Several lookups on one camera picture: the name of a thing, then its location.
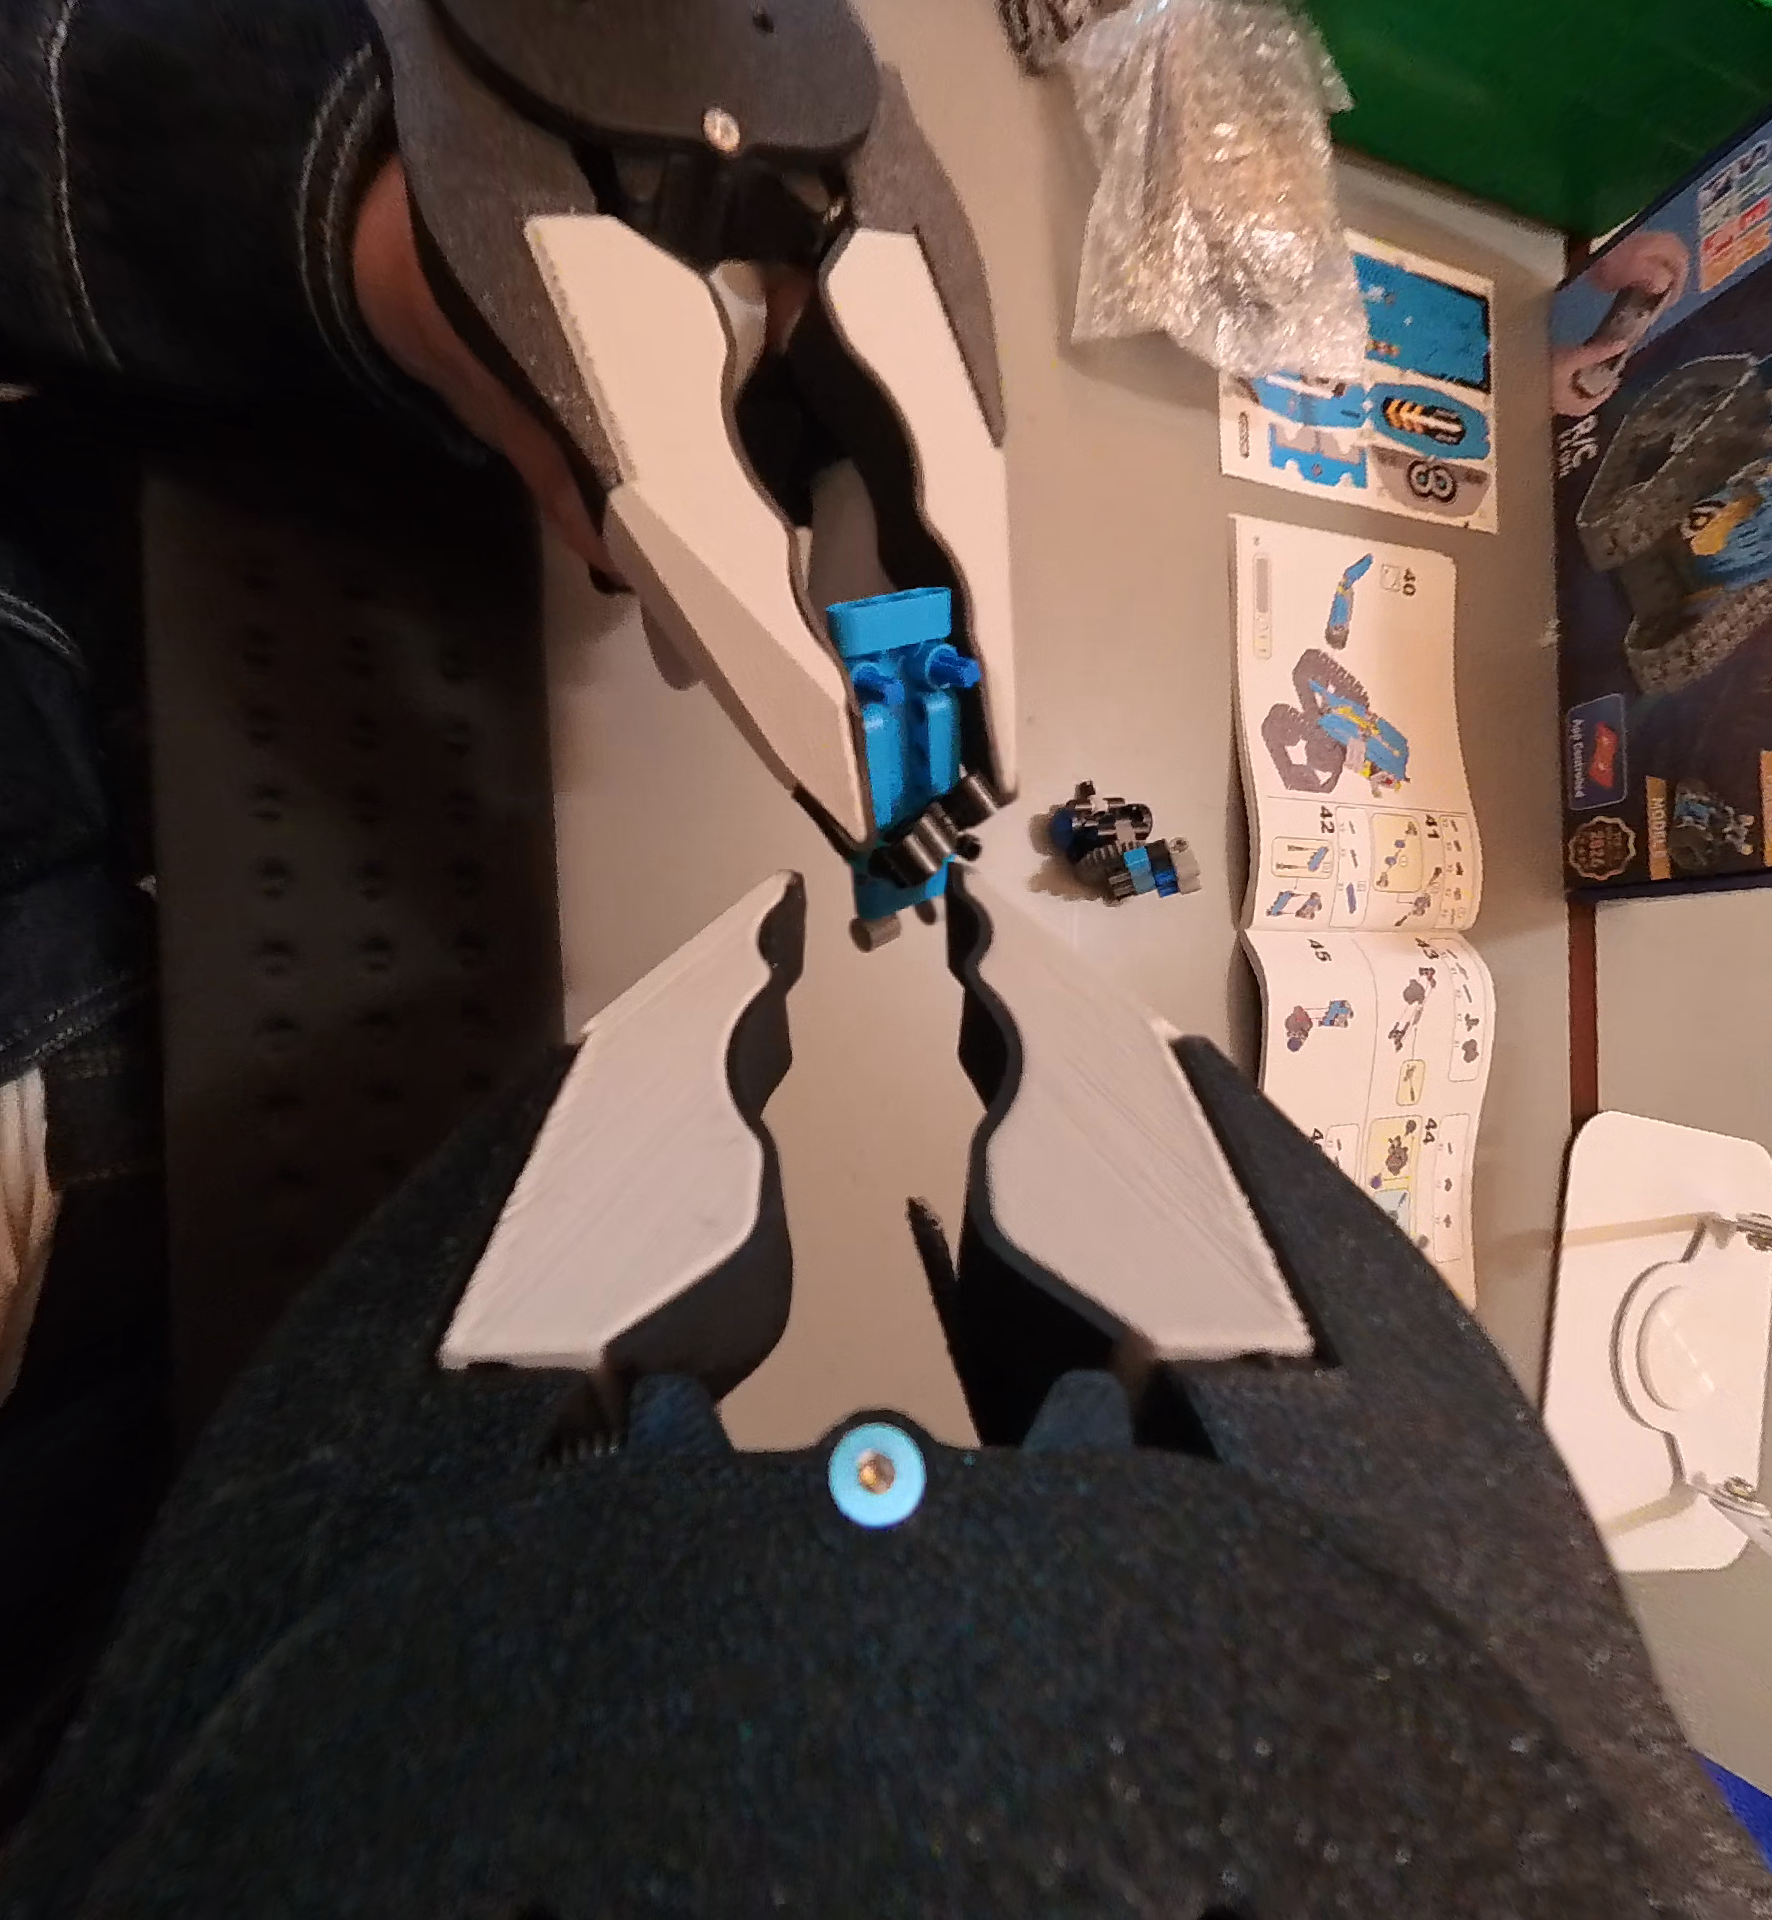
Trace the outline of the clear bag of parts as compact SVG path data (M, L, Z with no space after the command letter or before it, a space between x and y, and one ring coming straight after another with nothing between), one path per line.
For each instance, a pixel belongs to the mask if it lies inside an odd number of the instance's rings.
M1069 336L1161 336L1229 376L1363 371L1331 119L1352 96L1298 5L1095 13L1061 72L1095 182Z

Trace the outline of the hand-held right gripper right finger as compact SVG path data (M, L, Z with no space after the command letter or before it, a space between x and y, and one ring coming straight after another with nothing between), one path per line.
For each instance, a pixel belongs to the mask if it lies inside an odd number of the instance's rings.
M949 882L945 948L984 1111L945 1285L975 1437L1017 1444L1069 1374L1138 1415L1187 1367L1310 1361L1179 1031L978 871Z

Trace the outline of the white folding stand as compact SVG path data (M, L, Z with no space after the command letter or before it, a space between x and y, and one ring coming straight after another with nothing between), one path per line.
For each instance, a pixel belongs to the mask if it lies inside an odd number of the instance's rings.
M1619 1572L1772 1563L1772 1156L1603 1112L1565 1167L1544 1422Z

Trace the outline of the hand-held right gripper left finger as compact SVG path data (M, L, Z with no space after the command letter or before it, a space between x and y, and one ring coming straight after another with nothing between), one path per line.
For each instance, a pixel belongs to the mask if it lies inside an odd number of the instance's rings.
M648 1375L715 1398L773 1353L795 1258L764 1112L793 1066L807 902L775 873L586 1022L442 1333L454 1374Z

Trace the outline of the small black blue gear assembly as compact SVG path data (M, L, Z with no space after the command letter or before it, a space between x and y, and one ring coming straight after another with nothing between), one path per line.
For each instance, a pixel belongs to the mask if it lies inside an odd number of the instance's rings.
M1097 899L1176 900L1201 887L1185 837L1161 837L1147 805L1103 796L1092 781L1047 814L1046 831L1068 873Z

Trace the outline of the instruction booklet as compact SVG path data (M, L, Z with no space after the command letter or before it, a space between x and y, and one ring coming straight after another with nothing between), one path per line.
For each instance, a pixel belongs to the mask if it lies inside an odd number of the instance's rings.
M1449 557L1230 520L1257 1086L1475 1306L1495 986Z

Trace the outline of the green plastic bin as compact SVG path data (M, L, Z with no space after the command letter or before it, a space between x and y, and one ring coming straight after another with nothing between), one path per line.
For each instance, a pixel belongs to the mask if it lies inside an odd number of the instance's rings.
M1306 3L1346 152L1598 237L1772 112L1772 3Z

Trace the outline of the grey desk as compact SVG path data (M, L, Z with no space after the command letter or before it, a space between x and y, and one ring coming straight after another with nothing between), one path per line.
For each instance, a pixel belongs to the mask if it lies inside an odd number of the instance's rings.
M1256 984L1240 948L1248 828L1234 741L1230 517L1391 534L1456 570L1458 711L1484 853L1473 929L1496 988L1475 1138L1475 1313L1523 1387L1544 1370L1559 1182L1597 1106L1753 1138L1772 1154L1772 894L1597 910L1597 1025L1572 1001L1559 882L1559 697L1545 421L1545 303L1563 245L1360 162L1348 220L1493 283L1498 532L1434 532L1219 469L1216 381L1161 338L1066 341L1091 200L1060 84L1028 79L994 5L864 5L873 43L959 187L994 293L1009 411L1020 805L986 875L1109 984L1243 1069ZM797 1294L773 1359L727 1406L747 1446L791 1448L857 1409L970 1422L907 1232L926 1197L955 1231L978 1100L955 1046L962 1001L939 927L875 956L850 939L850 883L710 697L663 684L633 605L549 548L552 699L567 1029L777 867L802 873L809 932L787 1003L795 1068L767 1120L781 1157ZM1185 837L1201 887L1087 892L1047 814L1092 781Z

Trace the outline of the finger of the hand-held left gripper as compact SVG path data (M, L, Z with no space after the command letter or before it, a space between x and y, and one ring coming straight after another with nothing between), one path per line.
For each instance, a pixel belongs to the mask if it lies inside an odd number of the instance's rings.
M881 402L903 456L867 481L877 530L900 520L929 536L957 579L970 653L981 667L973 768L1000 805L1017 800L1015 583L1009 474L930 263L907 232L855 229L821 282L825 314L865 402Z
M791 524L744 461L737 336L713 283L609 214L533 216L525 240L617 464L613 557L781 785L836 841L867 842L850 684L807 611Z

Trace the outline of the blue beam brick assembly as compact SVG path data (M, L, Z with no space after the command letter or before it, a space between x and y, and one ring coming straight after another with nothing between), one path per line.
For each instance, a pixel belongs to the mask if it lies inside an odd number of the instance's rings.
M826 618L850 688L851 659L891 659L899 674L903 699L891 709L864 709L851 688L860 711L875 831L873 838L850 858L850 867L855 919L900 916L913 910L917 900L939 896L949 866L970 853L970 848L959 848L943 875L921 889L894 887L875 864L877 850L921 818L930 802L952 793L968 772L964 697L978 688L932 692L921 682L918 662L930 645L945 640L959 650L952 638L954 609L945 587L850 600L829 607Z

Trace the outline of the robot kit box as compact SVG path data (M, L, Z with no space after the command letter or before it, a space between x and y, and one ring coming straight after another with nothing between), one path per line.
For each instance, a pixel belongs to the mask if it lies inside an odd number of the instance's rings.
M1567 896L1772 887L1772 112L1548 332Z

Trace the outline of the blue sticker sheet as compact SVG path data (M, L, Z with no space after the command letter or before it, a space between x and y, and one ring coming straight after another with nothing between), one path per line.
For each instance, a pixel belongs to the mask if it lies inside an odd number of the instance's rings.
M1498 530L1493 285L1349 232L1363 374L1222 376L1219 469L1306 499Z

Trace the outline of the person's left hand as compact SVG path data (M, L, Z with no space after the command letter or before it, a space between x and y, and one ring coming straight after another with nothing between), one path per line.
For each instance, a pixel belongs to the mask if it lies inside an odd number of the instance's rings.
M427 387L480 444L503 456L601 593L625 583L587 513L565 449L447 320L422 273L409 183L389 155L367 183L352 224L352 290L378 348Z

